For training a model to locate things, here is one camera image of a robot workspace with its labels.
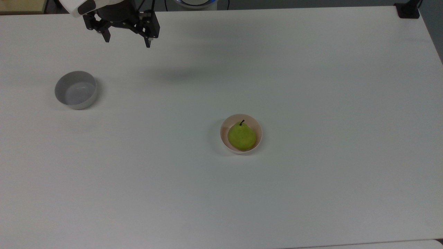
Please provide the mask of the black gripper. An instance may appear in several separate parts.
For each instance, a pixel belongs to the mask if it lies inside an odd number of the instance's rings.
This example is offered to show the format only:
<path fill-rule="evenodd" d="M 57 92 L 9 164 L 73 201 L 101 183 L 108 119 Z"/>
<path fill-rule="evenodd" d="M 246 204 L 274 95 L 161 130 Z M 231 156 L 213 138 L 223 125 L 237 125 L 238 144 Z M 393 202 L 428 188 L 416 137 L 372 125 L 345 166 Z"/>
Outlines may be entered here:
<path fill-rule="evenodd" d="M 134 0 L 123 0 L 119 3 L 106 5 L 84 14 L 83 20 L 88 30 L 94 30 L 101 34 L 105 42 L 109 42 L 111 35 L 109 27 L 129 27 L 142 36 L 147 48 L 151 42 L 159 37 L 160 24 L 153 10 L 138 12 Z"/>

